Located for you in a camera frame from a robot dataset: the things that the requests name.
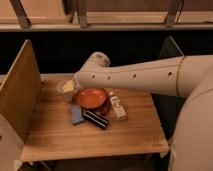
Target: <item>wooden table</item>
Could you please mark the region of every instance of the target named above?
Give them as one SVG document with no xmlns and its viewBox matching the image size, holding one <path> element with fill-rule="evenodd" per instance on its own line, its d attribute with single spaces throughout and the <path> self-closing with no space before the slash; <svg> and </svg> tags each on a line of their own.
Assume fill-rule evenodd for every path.
<svg viewBox="0 0 213 171">
<path fill-rule="evenodd" d="M 73 126 L 71 104 L 56 91 L 60 80 L 43 81 L 41 95 L 32 116 L 21 160 L 45 161 L 87 157 L 160 153 L 168 151 L 168 143 L 149 93 L 113 90 L 128 114 L 128 120 L 118 122 L 111 109 L 106 118 L 107 130 L 91 123 Z"/>
</svg>

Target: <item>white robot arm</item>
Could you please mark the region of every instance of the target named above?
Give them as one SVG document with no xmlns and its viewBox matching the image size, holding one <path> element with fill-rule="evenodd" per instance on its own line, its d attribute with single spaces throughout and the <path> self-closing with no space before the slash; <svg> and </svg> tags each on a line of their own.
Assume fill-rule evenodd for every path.
<svg viewBox="0 0 213 171">
<path fill-rule="evenodd" d="M 173 136 L 169 170 L 212 171 L 213 55 L 109 65 L 105 54 L 93 53 L 74 75 L 75 87 L 125 88 L 186 97 Z"/>
<path fill-rule="evenodd" d="M 176 57 L 120 67 L 109 64 L 105 54 L 93 53 L 74 75 L 77 88 L 125 88 L 188 97 L 213 65 L 213 56 Z"/>
</svg>

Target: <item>bottle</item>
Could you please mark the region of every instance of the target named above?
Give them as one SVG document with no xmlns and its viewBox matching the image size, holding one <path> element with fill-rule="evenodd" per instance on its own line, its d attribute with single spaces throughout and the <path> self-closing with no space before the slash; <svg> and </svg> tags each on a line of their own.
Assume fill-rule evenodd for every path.
<svg viewBox="0 0 213 171">
<path fill-rule="evenodd" d="M 114 94 L 114 92 L 109 92 L 109 100 L 111 102 L 112 108 L 116 114 L 116 118 L 118 121 L 123 121 L 127 119 L 126 112 L 124 107 L 122 106 L 120 99 L 118 96 Z"/>
</svg>

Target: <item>orange bowl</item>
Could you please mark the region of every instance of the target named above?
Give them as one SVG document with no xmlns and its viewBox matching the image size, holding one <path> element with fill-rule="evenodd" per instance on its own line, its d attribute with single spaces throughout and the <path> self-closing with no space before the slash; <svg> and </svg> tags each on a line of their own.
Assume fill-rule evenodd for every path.
<svg viewBox="0 0 213 171">
<path fill-rule="evenodd" d="M 76 94 L 77 103 L 85 109 L 95 109 L 104 104 L 107 93 L 103 88 L 86 88 Z"/>
</svg>

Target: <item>wooden board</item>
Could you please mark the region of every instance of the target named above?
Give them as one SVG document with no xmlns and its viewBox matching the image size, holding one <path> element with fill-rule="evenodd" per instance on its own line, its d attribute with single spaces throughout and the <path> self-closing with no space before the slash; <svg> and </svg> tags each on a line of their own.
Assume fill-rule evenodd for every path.
<svg viewBox="0 0 213 171">
<path fill-rule="evenodd" d="M 89 12 L 112 12 L 112 11 L 167 11 L 171 0 L 87 0 Z M 213 2 L 209 0 L 187 0 L 184 2 L 184 11 L 211 11 Z"/>
<path fill-rule="evenodd" d="M 168 151 L 149 93 L 114 90 L 127 111 L 128 120 L 118 122 L 111 109 L 107 115 L 110 121 L 107 130 L 101 130 L 88 122 L 73 126 L 71 104 L 66 103 L 56 91 L 60 80 L 70 78 L 52 77 L 43 81 L 21 160 L 58 160 Z"/>
<path fill-rule="evenodd" d="M 0 115 L 23 142 L 40 89 L 40 73 L 31 42 L 27 40 L 0 86 Z"/>
<path fill-rule="evenodd" d="M 87 12 L 89 24 L 154 24 L 163 23 L 167 12 Z M 199 23 L 212 21 L 212 11 L 183 11 L 179 23 Z M 77 14 L 73 23 L 77 24 Z"/>
<path fill-rule="evenodd" d="M 61 0 L 21 0 L 33 24 L 68 23 Z M 17 23 L 17 17 L 9 0 L 0 1 L 0 23 Z"/>
</svg>

